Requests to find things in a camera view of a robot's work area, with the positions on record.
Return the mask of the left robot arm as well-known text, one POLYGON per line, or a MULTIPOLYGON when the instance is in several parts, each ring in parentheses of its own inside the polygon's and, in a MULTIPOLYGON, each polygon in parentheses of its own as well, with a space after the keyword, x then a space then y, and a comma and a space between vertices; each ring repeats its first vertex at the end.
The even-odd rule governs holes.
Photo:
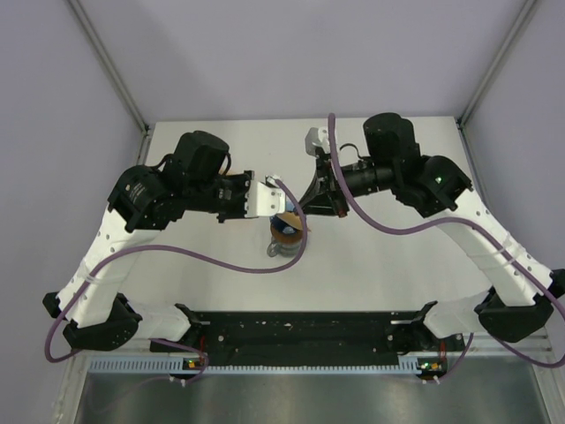
POLYGON ((198 344, 200 329, 186 307, 136 303, 120 290, 139 247, 185 212, 215 214, 219 222, 246 216, 254 173, 230 167, 229 145, 195 131, 156 165, 135 165, 120 176, 72 280, 43 299, 49 314, 66 323, 63 336, 73 352, 112 351, 133 339, 166 339, 185 351, 198 344))

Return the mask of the glass coffee carafe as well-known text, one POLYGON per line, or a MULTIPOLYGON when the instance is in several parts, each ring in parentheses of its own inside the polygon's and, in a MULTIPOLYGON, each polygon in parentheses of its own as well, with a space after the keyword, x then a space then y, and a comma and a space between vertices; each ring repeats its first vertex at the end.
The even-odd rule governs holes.
POLYGON ((303 249, 305 244, 303 242, 296 243, 283 243, 277 240, 272 240, 267 246, 267 256, 270 258, 282 256, 285 258, 296 257, 303 249))

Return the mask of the blue glass dripper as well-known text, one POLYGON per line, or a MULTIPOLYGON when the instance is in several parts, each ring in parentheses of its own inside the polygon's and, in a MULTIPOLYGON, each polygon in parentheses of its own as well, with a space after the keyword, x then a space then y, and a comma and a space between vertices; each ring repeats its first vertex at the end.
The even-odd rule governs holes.
POLYGON ((297 234, 299 231, 287 226, 282 220, 276 218, 275 216, 272 216, 270 218, 270 223, 271 226, 275 229, 275 231, 278 231, 282 234, 286 234, 286 235, 294 235, 297 234))

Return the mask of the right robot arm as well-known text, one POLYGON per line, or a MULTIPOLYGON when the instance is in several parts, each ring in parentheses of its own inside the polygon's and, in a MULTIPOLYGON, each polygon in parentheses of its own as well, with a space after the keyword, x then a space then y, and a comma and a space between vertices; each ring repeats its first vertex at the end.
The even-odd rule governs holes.
POLYGON ((363 123, 366 155, 341 165, 335 132, 313 127, 305 136, 305 152, 316 160, 311 184, 300 205, 307 215, 347 216, 355 198, 391 192, 413 208, 424 223, 391 229, 409 235, 431 227, 447 234, 485 275, 490 286, 470 297, 433 301, 412 327, 414 343, 433 349, 444 337, 484 330, 517 343, 545 326, 553 302, 564 294, 564 272, 536 261, 496 220, 471 179, 442 155, 423 155, 409 119, 392 112, 363 123))

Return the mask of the brown wooden dripper base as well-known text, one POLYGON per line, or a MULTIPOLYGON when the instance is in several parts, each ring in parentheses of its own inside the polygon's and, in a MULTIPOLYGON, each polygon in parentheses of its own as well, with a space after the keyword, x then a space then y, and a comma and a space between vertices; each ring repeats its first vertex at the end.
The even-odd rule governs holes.
POLYGON ((294 235, 286 235, 286 234, 282 234, 278 231, 275 231, 275 229, 270 226, 270 232, 271 232, 271 236, 274 240, 283 242, 283 243, 296 243, 296 242, 302 242, 302 239, 305 235, 304 231, 299 231, 297 234, 294 235))

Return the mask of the orange coffee filter box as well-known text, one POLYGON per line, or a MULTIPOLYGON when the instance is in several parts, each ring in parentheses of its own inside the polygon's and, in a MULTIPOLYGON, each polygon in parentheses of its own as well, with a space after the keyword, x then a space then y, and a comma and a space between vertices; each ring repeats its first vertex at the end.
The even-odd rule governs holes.
POLYGON ((222 178, 236 176, 236 175, 243 175, 243 174, 245 174, 244 170, 234 170, 229 168, 228 166, 226 166, 225 168, 221 168, 218 171, 218 176, 222 178))

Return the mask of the brown paper coffee filter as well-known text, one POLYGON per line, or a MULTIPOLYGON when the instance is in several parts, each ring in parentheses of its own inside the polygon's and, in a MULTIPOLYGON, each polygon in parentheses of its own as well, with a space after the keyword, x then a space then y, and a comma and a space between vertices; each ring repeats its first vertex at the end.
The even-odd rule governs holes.
POLYGON ((283 212, 281 214, 276 214, 275 217, 282 220, 287 226, 290 226, 298 231, 309 231, 307 225, 302 223, 300 216, 296 215, 293 212, 283 212))

